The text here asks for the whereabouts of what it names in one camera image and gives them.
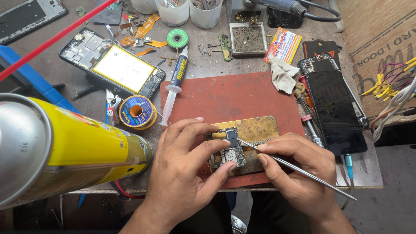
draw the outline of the cardboard box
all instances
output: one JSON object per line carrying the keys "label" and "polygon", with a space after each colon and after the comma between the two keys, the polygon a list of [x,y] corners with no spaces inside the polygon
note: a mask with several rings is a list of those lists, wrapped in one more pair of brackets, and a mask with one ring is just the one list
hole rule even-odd
{"label": "cardboard box", "polygon": [[[353,69],[358,93],[372,88],[377,81],[377,71],[386,63],[405,63],[416,56],[416,2],[403,1],[338,1],[345,23],[342,33]],[[390,66],[387,71],[396,67]],[[402,77],[414,77],[406,72]],[[394,86],[398,87],[406,80]],[[375,100],[374,95],[361,97],[368,119],[374,120],[390,102]],[[416,115],[400,115],[416,106],[416,99],[409,101],[387,124],[408,122]]]}

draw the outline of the smartphone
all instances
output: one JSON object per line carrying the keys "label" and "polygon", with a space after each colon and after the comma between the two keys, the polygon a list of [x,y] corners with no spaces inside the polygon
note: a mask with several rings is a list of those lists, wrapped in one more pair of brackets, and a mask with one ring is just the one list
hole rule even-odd
{"label": "smartphone", "polygon": [[64,61],[126,92],[151,99],[166,73],[89,28],[59,52]]}
{"label": "smartphone", "polygon": [[[315,57],[306,58],[297,63],[298,67],[300,68],[300,72],[303,75],[308,75],[312,72],[327,72],[327,71],[339,71],[336,61],[332,58],[332,56],[328,53],[324,53],[321,55],[317,55]],[[343,77],[345,85],[348,88],[349,96],[351,99],[352,106],[354,107],[355,115],[360,123],[361,128],[368,129],[369,128],[369,121],[367,116],[364,114],[361,106],[358,104],[358,100],[352,94],[352,90],[347,85],[345,78]]]}
{"label": "smartphone", "polygon": [[367,144],[341,72],[311,72],[307,83],[327,149],[334,155],[366,152]]}
{"label": "smartphone", "polygon": [[68,10],[60,0],[28,0],[0,13],[0,45],[9,43],[51,21]]}

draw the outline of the phone screen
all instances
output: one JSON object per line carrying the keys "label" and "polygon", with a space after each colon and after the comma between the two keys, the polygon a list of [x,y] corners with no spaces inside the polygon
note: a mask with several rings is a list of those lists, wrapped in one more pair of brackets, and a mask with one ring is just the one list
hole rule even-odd
{"label": "phone screen", "polygon": [[307,81],[327,149],[334,155],[367,151],[341,72],[312,72]]}

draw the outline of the finger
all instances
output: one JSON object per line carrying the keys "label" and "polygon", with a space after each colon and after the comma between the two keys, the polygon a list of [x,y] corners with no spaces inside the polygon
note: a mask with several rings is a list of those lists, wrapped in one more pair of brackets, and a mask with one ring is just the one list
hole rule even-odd
{"label": "finger", "polygon": [[179,120],[178,122],[172,124],[166,130],[164,144],[166,146],[171,146],[175,142],[176,138],[179,136],[179,134],[181,133],[184,127],[190,124],[196,124],[196,123],[201,123],[201,122],[204,122],[204,118],[197,117],[194,119]]}
{"label": "finger", "polygon": [[305,145],[308,145],[309,147],[313,148],[314,150],[318,151],[321,154],[325,154],[328,151],[322,147],[319,147],[317,144],[313,143],[312,141],[299,136],[298,134],[295,134],[293,132],[288,132],[282,136],[279,137],[275,137],[273,139],[271,139],[270,141],[268,141],[266,144],[271,143],[271,142],[276,142],[276,141],[288,141],[288,140],[298,140],[300,142],[302,142]]}
{"label": "finger", "polygon": [[185,126],[174,142],[175,148],[186,151],[184,153],[188,153],[189,148],[195,143],[197,136],[213,132],[218,132],[218,126],[207,123],[196,123]]}
{"label": "finger", "polygon": [[205,181],[204,186],[198,192],[204,202],[209,202],[214,195],[221,189],[228,178],[230,171],[237,167],[235,161],[229,161],[221,165],[212,175]]}
{"label": "finger", "polygon": [[278,153],[281,155],[292,155],[297,162],[302,166],[307,166],[309,169],[322,167],[322,163],[327,160],[327,158],[315,149],[298,140],[270,142],[261,146],[259,145],[258,150],[267,154]]}
{"label": "finger", "polygon": [[268,154],[258,154],[257,158],[263,165],[267,178],[282,194],[288,191],[296,191],[296,183],[282,170],[273,158]]}
{"label": "finger", "polygon": [[211,154],[218,152],[221,149],[228,148],[229,146],[229,141],[219,139],[204,141],[185,156],[185,161],[189,164],[188,167],[192,173],[197,172]]}

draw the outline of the red rod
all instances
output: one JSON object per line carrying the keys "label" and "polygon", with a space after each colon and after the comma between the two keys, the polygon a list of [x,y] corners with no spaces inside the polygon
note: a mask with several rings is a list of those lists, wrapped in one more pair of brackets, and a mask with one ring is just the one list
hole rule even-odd
{"label": "red rod", "polygon": [[49,40],[45,41],[43,44],[38,46],[36,49],[32,50],[30,53],[25,55],[23,58],[19,59],[17,62],[13,63],[10,67],[6,68],[4,71],[0,72],[0,81],[4,80],[10,74],[15,72],[25,63],[30,61],[36,55],[40,54],[42,51],[47,49],[49,46],[66,36],[66,34],[70,33],[72,30],[76,29],[78,26],[83,24],[85,21],[91,19],[94,15],[98,14],[102,10],[104,10],[107,6],[114,3],[117,0],[107,0],[100,6],[96,7],[94,10],[88,12],[83,17],[79,18],[77,21],[73,22],[70,26],[66,27],[64,30],[60,31],[58,34],[50,38]]}

